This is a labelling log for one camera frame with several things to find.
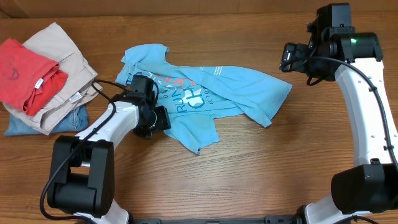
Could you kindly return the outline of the light blue printed t-shirt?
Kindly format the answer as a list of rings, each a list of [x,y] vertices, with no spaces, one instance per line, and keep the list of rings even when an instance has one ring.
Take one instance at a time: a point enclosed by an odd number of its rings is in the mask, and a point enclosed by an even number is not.
[[[157,104],[169,114],[165,134],[188,150],[218,142],[215,120],[245,114],[263,127],[271,125],[292,85],[244,67],[191,67],[168,63],[168,47],[144,44],[131,47],[122,58],[124,66],[116,83],[127,86],[143,75],[159,87]]]

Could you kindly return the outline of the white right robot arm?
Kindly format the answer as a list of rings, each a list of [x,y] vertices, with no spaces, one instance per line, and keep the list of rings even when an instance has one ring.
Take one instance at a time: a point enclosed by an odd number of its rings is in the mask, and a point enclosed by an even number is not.
[[[308,44],[285,45],[280,69],[307,75],[307,83],[335,81],[346,103],[354,139],[354,166],[337,173],[325,198],[304,205],[304,223],[349,223],[397,208],[397,130],[383,82],[383,54],[375,33],[340,23],[310,24]]]

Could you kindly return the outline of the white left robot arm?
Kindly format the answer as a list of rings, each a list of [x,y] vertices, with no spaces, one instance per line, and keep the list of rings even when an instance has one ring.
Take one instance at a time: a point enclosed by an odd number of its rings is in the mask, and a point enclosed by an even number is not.
[[[86,223],[132,223],[133,217],[114,199],[114,151],[126,134],[150,139],[170,128],[158,95],[125,91],[110,99],[106,112],[86,131],[60,136],[53,146],[50,177],[40,196],[40,211],[57,220],[45,206],[65,212],[62,220]]]

